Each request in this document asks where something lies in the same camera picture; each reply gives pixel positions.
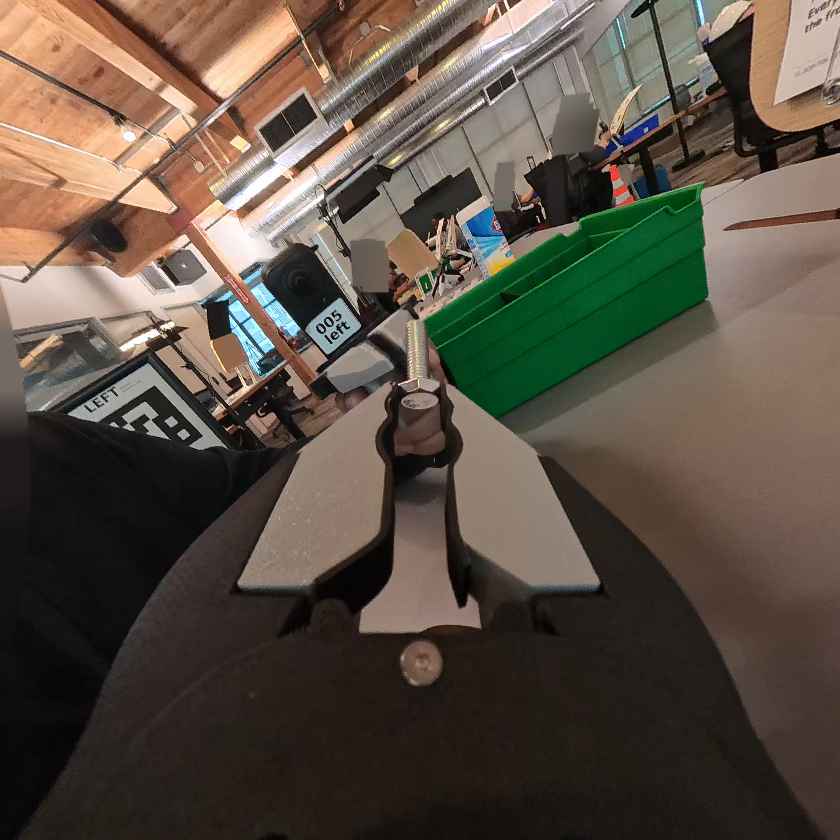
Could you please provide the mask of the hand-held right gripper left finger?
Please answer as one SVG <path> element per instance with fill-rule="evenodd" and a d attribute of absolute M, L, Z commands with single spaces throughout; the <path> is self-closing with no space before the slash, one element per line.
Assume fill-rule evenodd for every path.
<path fill-rule="evenodd" d="M 394 552 L 392 392 L 369 395 L 298 452 L 240 592 L 361 611 L 383 590 Z"/>

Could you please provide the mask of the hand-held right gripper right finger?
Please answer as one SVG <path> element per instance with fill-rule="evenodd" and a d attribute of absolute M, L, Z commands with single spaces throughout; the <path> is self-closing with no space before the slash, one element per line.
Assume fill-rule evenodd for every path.
<path fill-rule="evenodd" d="M 601 581 L 537 452 L 454 387 L 447 432 L 444 528 L 456 602 L 591 594 Z"/>

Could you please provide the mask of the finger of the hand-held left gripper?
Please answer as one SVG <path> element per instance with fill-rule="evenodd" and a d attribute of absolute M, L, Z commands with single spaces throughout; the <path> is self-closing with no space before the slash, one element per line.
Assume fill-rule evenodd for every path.
<path fill-rule="evenodd" d="M 421 320 L 413 311 L 400 310 L 375 328 L 364 341 L 364 344 L 375 344 L 394 360 L 396 370 L 390 382 L 401 382 L 406 372 L 406 325 L 410 319 Z"/>
<path fill-rule="evenodd" d="M 396 364 L 375 344 L 357 344 L 328 365 L 324 381 L 335 394 L 361 389 L 369 395 L 393 381 Z"/>

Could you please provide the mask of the steel hex bolt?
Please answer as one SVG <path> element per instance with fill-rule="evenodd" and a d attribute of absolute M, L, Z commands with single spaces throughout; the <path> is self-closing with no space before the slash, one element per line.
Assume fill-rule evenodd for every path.
<path fill-rule="evenodd" d="M 410 319 L 406 325 L 406 372 L 397 388 L 400 407 L 405 412 L 424 413 L 439 405 L 440 383 L 432 373 L 422 320 Z"/>

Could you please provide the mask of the green plastic bin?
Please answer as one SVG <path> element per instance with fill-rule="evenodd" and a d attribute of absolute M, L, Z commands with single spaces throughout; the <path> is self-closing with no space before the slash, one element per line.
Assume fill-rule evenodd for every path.
<path fill-rule="evenodd" d="M 449 380 L 501 417 L 706 300 L 703 188 L 584 217 L 426 316 Z"/>

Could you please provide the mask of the person's left forearm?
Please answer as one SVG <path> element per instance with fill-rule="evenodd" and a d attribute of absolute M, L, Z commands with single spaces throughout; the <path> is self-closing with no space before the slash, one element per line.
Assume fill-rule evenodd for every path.
<path fill-rule="evenodd" d="M 32 523 L 13 672 L 2 696 L 2 838 L 15 838 L 55 784 L 88 723 L 102 683 L 138 615 L 185 551 L 278 463 L 280 451 L 198 451 L 62 415 L 29 416 Z M 150 750 L 126 771 L 125 744 L 110 761 L 76 772 L 69 837 L 255 836 L 289 827 L 278 802 L 291 790 L 310 801 L 309 838 L 474 838 L 471 813 L 420 797 L 417 773 L 386 788 L 373 760 L 351 770 L 326 748 L 332 793 L 303 792 L 305 772 L 282 771 L 278 747 L 259 747 L 246 723 L 255 698 L 242 698 L 239 728 L 202 726 L 175 772 L 175 749 Z"/>

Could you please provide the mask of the person's left hand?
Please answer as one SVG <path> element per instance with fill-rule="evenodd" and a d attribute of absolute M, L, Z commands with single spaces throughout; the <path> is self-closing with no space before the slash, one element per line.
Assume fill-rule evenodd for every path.
<path fill-rule="evenodd" d="M 394 455 L 432 456 L 445 448 L 440 405 L 418 407 L 401 404 L 399 421 L 393 435 Z"/>

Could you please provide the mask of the wooden board stand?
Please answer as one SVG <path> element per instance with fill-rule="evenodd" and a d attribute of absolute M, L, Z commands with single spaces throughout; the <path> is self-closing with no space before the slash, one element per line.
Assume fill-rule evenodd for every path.
<path fill-rule="evenodd" d="M 409 280 L 414 280 L 426 270 L 435 270 L 438 266 L 438 259 L 427 244 L 408 228 L 400 231 L 386 245 L 386 251 L 389 260 Z"/>

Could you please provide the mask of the black softbox light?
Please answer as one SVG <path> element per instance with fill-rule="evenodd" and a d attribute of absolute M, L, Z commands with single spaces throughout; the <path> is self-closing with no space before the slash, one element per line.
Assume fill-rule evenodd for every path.
<path fill-rule="evenodd" d="M 383 164 L 369 161 L 369 164 L 339 185 L 330 201 L 335 206 L 340 222 L 347 224 L 370 205 L 378 197 L 380 185 L 389 182 L 393 172 L 393 169 Z"/>

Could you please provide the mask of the white disinfecting wipes canister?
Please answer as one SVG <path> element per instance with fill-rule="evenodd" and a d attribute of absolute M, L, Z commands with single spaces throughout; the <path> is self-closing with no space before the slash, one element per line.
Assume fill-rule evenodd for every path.
<path fill-rule="evenodd" d="M 515 261 L 496 211 L 482 198 L 456 214 L 456 223 L 484 280 Z"/>

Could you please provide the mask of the white ceiling vent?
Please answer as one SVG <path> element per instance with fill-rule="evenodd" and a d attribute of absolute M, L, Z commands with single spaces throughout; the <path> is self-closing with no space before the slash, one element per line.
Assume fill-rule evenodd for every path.
<path fill-rule="evenodd" d="M 519 78 L 515 67 L 511 67 L 490 83 L 483 87 L 483 93 L 487 106 L 501 100 L 519 84 Z"/>
<path fill-rule="evenodd" d="M 255 133 L 276 159 L 298 141 L 328 127 L 311 93 L 301 87 L 257 122 Z"/>

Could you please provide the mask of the black office chair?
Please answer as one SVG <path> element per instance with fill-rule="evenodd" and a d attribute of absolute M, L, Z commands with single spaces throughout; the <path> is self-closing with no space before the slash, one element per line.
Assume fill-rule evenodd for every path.
<path fill-rule="evenodd" d="M 710 39 L 704 47 L 728 94 L 736 155 L 743 159 L 757 157 L 760 171 L 765 173 L 779 167 L 779 149 L 808 137 L 816 139 L 815 157 L 837 154 L 838 148 L 830 148 L 826 142 L 826 127 L 785 132 L 761 120 L 753 106 L 749 89 L 752 38 L 753 12 L 748 11 L 727 32 Z"/>

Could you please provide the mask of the printed instruction sheet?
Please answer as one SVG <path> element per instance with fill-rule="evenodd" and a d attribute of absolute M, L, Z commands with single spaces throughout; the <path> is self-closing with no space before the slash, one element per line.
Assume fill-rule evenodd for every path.
<path fill-rule="evenodd" d="M 773 104 L 823 85 L 839 28 L 838 1 L 792 1 Z"/>

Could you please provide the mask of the black wall screen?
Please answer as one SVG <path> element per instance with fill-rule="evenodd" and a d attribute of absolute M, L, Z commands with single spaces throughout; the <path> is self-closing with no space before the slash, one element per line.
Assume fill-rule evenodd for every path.
<path fill-rule="evenodd" d="M 413 204 L 400 213 L 400 218 L 405 228 L 424 236 L 431 229 L 436 214 L 454 216 L 481 197 L 473 171 L 467 167 L 456 175 L 447 175 L 416 196 Z"/>

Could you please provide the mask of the silver air duct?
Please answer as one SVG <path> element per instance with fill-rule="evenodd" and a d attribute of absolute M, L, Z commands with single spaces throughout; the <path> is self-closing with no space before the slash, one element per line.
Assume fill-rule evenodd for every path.
<path fill-rule="evenodd" d="M 392 28 L 385 38 L 359 58 L 352 59 L 342 72 L 328 79 L 315 93 L 310 92 L 328 124 L 327 128 L 298 141 L 276 159 L 257 138 L 237 163 L 231 164 L 210 182 L 211 193 L 228 209 L 239 209 L 247 204 L 325 143 L 346 122 L 393 89 L 410 70 L 422 65 L 453 37 L 484 16 L 494 4 L 477 1 L 420 2 L 415 12 Z"/>
<path fill-rule="evenodd" d="M 443 80 L 442 74 L 428 74 L 246 215 L 245 231 L 276 243 L 317 212 L 335 183 L 363 168 L 368 160 L 391 170 L 400 167 L 403 165 L 400 153 L 423 131 L 438 125 L 455 106 L 472 99 L 486 106 L 484 88 L 504 72 L 514 69 L 518 77 L 525 77 L 550 58 L 549 54 L 538 51 L 517 62 L 513 62 L 512 56 L 499 55 L 472 75 L 451 80 L 446 87 L 433 85 Z"/>

